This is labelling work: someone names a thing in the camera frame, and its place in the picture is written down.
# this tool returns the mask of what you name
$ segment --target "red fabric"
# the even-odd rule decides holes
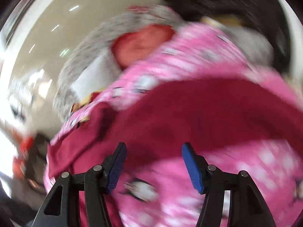
[[[91,97],[89,99],[89,103],[93,102],[93,100],[100,94],[100,92],[91,93]]]
[[[184,142],[201,153],[254,139],[287,139],[303,156],[302,124],[301,111],[246,80],[169,82],[118,114],[98,104],[84,126],[49,146],[49,174],[85,172],[119,142],[127,145],[125,170],[181,156]],[[114,226],[122,226],[118,212],[108,208]],[[85,225],[84,205],[81,213]]]
[[[33,146],[33,142],[34,138],[32,136],[24,138],[20,144],[20,150],[22,152],[29,151]]]
[[[121,69],[125,69],[170,40],[174,33],[169,25],[151,24],[140,31],[118,37],[112,46],[112,52]]]

